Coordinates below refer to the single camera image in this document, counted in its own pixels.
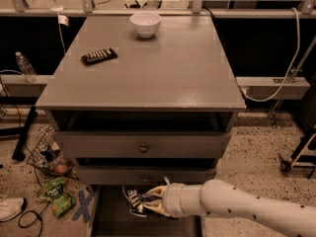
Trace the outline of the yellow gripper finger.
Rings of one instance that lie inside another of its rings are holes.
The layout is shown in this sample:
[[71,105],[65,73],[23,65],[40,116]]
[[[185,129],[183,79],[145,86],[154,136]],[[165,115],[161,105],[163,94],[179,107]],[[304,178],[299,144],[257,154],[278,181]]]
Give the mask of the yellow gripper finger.
[[160,200],[147,201],[143,204],[143,206],[155,213],[165,215],[165,209]]
[[165,194],[167,189],[168,189],[167,186],[158,186],[149,190],[146,194],[149,197],[161,198]]

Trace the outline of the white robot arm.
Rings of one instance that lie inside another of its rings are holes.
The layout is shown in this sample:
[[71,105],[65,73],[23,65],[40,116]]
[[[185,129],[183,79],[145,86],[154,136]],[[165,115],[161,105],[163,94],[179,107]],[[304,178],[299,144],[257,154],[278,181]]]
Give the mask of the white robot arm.
[[250,195],[220,180],[202,185],[173,183],[146,194],[155,200],[143,206],[165,216],[241,217],[287,237],[316,237],[315,207]]

